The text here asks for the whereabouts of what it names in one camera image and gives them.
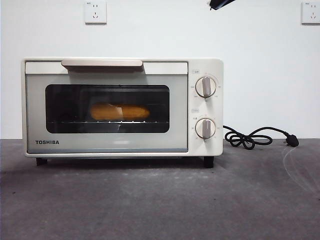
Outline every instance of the control panel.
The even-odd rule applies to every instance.
[[[223,63],[203,60],[189,69],[189,151],[217,156],[223,150]]]

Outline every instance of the timer dial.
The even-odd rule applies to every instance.
[[[215,134],[216,126],[211,119],[203,118],[196,123],[195,131],[200,138],[209,139]]]
[[[215,93],[216,83],[211,77],[205,76],[196,82],[195,90],[201,97],[208,98]]]

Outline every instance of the oven foot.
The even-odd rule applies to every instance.
[[[206,169],[212,169],[214,167],[214,161],[215,161],[214,156],[205,156],[203,159],[203,166]]]
[[[40,158],[40,157],[37,157],[35,160],[36,160],[36,165],[37,166],[44,165],[44,164],[48,163],[47,159]]]

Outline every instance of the toshiba logo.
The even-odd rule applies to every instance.
[[[36,144],[59,144],[58,140],[35,140]]]

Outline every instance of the oven window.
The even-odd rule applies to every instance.
[[[46,129],[52,134],[165,133],[169,97],[165,85],[48,85]]]

